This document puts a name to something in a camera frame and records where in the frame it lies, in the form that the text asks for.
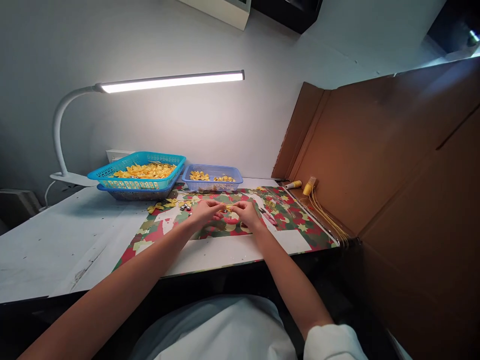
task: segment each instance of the hand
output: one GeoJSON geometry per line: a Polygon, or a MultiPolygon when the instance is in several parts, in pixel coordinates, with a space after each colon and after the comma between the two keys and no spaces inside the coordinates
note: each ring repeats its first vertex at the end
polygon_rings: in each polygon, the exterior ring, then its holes
{"type": "Polygon", "coordinates": [[[248,201],[234,203],[230,210],[238,215],[240,220],[253,231],[256,227],[262,226],[262,221],[255,210],[255,205],[248,201]]]}
{"type": "Polygon", "coordinates": [[[225,209],[224,203],[215,200],[202,200],[192,209],[191,216],[188,219],[201,228],[210,220],[222,219],[224,216],[219,211],[223,209],[225,209]]]}

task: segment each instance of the human arm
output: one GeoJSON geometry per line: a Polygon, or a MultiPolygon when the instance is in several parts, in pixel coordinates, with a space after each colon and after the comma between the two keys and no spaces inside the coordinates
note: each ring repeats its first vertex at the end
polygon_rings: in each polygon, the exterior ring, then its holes
{"type": "Polygon", "coordinates": [[[19,359],[91,359],[172,266],[190,237],[225,206],[201,201],[192,215],[108,275],[55,321],[19,359]]]}
{"type": "Polygon", "coordinates": [[[309,330],[314,326],[333,324],[312,283],[260,221],[254,205],[248,201],[239,201],[230,209],[252,231],[281,298],[303,338],[307,338],[309,330]]]}

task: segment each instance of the yellow thread spool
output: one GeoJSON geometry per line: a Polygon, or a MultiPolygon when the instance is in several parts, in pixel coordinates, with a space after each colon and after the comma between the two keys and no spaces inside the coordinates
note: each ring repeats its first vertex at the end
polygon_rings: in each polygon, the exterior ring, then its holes
{"type": "Polygon", "coordinates": [[[294,189],[294,188],[299,188],[301,186],[302,186],[302,182],[300,180],[297,180],[285,185],[285,189],[294,189]]]}
{"type": "Polygon", "coordinates": [[[317,178],[315,176],[310,177],[310,180],[305,185],[305,188],[303,188],[303,195],[309,196],[312,193],[312,189],[315,185],[315,182],[317,181],[317,178]]]}

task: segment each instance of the blue plastic basket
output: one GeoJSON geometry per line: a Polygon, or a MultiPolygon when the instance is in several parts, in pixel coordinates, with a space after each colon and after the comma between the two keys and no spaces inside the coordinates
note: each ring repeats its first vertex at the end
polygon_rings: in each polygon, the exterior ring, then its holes
{"type": "Polygon", "coordinates": [[[117,200],[127,200],[127,201],[157,201],[165,199],[172,189],[175,186],[175,183],[178,181],[181,172],[179,171],[176,175],[175,180],[171,185],[165,190],[152,190],[152,189],[112,189],[98,184],[96,188],[100,191],[106,191],[112,195],[117,200]]]}
{"type": "Polygon", "coordinates": [[[139,151],[127,155],[120,160],[114,161],[106,166],[92,171],[87,175],[89,179],[98,180],[105,188],[108,189],[168,189],[170,185],[175,183],[177,175],[182,171],[185,160],[187,158],[181,155],[171,155],[159,152],[139,151]],[[164,179],[132,179],[112,177],[117,171],[125,171],[127,167],[132,165],[146,165],[151,161],[158,161],[176,165],[175,170],[164,179]]]}
{"type": "Polygon", "coordinates": [[[188,185],[188,189],[191,191],[235,191],[244,182],[240,171],[236,167],[202,164],[190,164],[183,172],[181,179],[188,185]],[[208,174],[210,179],[226,175],[234,178],[236,181],[190,180],[190,172],[192,171],[203,171],[204,174],[208,174]]]}

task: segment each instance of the left hand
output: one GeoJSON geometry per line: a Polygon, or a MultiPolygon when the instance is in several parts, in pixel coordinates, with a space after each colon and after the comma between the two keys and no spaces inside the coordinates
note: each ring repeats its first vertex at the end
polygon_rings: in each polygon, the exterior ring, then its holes
{"type": "Polygon", "coordinates": [[[225,204],[215,200],[202,200],[192,209],[189,220],[197,226],[203,227],[210,220],[220,220],[224,216],[220,212],[225,209],[225,204]]]}

